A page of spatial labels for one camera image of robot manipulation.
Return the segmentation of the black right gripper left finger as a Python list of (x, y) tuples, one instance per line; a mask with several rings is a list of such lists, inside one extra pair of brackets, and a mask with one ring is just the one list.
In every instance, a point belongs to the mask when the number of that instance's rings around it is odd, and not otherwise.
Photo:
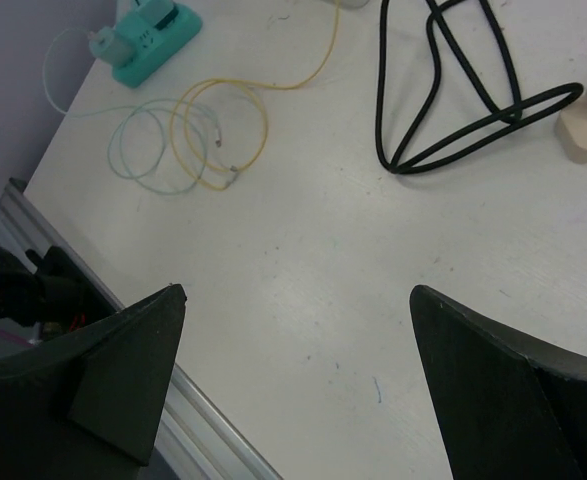
[(0, 479), (135, 479), (151, 458), (186, 310), (170, 285), (0, 359)]

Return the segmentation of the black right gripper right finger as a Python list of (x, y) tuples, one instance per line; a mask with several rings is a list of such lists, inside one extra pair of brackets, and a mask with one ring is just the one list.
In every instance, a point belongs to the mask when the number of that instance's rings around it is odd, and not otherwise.
[(425, 285), (414, 335), (456, 479), (587, 479), (587, 357)]

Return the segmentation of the teal triangular power socket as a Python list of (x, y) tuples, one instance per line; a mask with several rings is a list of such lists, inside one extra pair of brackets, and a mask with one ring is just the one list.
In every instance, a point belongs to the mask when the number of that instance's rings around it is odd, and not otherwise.
[(133, 58), (124, 66), (111, 66), (118, 83), (134, 89), (142, 85), (202, 29), (202, 18), (176, 1), (133, 1), (112, 26), (134, 46)]

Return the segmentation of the teal charger plug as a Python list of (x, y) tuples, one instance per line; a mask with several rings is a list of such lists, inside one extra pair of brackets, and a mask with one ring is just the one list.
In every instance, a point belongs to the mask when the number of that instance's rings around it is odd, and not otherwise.
[(89, 35), (89, 49), (92, 55), (105, 63), (119, 68), (134, 56), (134, 46), (111, 27), (103, 27)]

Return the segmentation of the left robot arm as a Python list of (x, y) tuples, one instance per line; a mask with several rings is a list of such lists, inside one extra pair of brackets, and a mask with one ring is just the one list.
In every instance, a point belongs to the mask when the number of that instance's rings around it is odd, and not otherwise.
[(43, 256), (29, 249), (26, 256), (34, 272), (0, 247), (0, 319), (22, 327), (55, 324), (65, 334), (118, 311), (62, 248), (53, 246)]

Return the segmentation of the beige power strip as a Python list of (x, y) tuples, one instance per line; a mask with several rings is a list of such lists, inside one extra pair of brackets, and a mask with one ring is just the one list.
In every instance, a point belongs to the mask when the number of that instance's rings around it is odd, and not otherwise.
[(572, 162), (587, 163), (587, 99), (584, 96), (560, 111), (555, 134)]

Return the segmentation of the aluminium table edge rail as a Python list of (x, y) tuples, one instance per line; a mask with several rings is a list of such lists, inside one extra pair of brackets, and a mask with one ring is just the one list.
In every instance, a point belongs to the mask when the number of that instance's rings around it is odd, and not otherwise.
[(0, 197), (0, 479), (274, 479), (177, 366), (180, 285), (130, 306), (10, 180)]

